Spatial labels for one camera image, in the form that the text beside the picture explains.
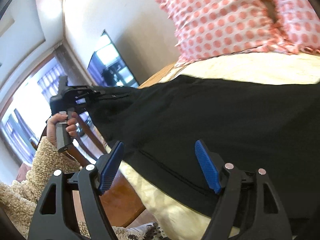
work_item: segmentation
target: blue gripper pad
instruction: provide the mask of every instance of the blue gripper pad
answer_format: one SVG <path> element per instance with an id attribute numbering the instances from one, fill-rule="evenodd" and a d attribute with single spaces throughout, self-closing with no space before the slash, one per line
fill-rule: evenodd
<path id="1" fill-rule="evenodd" d="M 214 192 L 218 194 L 221 191 L 219 172 L 209 157 L 206 147 L 199 140 L 196 141 L 195 152 L 209 188 L 213 189 Z"/>
<path id="2" fill-rule="evenodd" d="M 117 142 L 108 155 L 110 155 L 110 157 L 107 160 L 107 163 L 104 165 L 104 167 L 101 167 L 101 170 L 99 169 L 100 184 L 97 190 L 100 196 L 110 189 L 111 184 L 116 176 L 116 173 L 124 156 L 123 143 Z"/>

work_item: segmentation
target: ceiling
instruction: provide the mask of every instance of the ceiling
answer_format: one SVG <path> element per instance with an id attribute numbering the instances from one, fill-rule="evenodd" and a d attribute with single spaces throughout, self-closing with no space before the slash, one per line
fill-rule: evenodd
<path id="1" fill-rule="evenodd" d="M 0 105 L 63 40 L 62 0 L 12 0 L 0 20 Z"/>

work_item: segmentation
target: pillow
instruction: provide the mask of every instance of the pillow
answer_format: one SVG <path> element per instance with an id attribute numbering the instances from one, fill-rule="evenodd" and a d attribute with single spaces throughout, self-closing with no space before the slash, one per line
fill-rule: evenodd
<path id="1" fill-rule="evenodd" d="M 281 39 L 260 0 L 156 2 L 174 21 L 181 53 L 177 65 L 257 47 L 267 52 Z"/>
<path id="2" fill-rule="evenodd" d="M 308 0 L 274 0 L 278 26 L 302 51 L 320 49 L 320 20 Z"/>

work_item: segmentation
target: hand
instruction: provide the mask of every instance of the hand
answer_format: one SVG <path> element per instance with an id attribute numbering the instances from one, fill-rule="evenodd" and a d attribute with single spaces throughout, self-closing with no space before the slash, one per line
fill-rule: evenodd
<path id="1" fill-rule="evenodd" d="M 68 117 L 67 114 L 55 114 L 54 116 L 50 117 L 47 123 L 47 138 L 49 142 L 52 143 L 55 147 L 57 146 L 57 138 L 56 138 L 56 123 L 66 120 Z M 68 127 L 66 131 L 69 133 L 71 137 L 76 137 L 77 132 L 77 120 L 78 114 L 73 112 L 72 118 L 70 118 L 67 122 Z"/>

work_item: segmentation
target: beige fleece jacket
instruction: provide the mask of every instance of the beige fleece jacket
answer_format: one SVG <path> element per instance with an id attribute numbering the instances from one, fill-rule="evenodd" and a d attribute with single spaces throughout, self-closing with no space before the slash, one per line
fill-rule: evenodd
<path id="1" fill-rule="evenodd" d="M 0 183 L 0 203 L 3 204 L 7 216 L 25 238 L 28 237 L 36 203 L 49 178 L 57 169 L 64 173 L 79 171 L 80 164 L 68 158 L 65 153 L 58 153 L 47 137 L 43 137 L 36 151 L 32 168 L 27 173 L 27 180 L 21 183 L 14 180 L 10 186 Z M 82 235 L 90 237 L 84 222 L 79 221 L 79 228 Z M 136 240 L 144 239 L 146 233 L 153 228 L 154 225 L 151 226 L 151 223 L 131 229 L 113 227 L 119 240 L 132 239 L 132 235 Z"/>

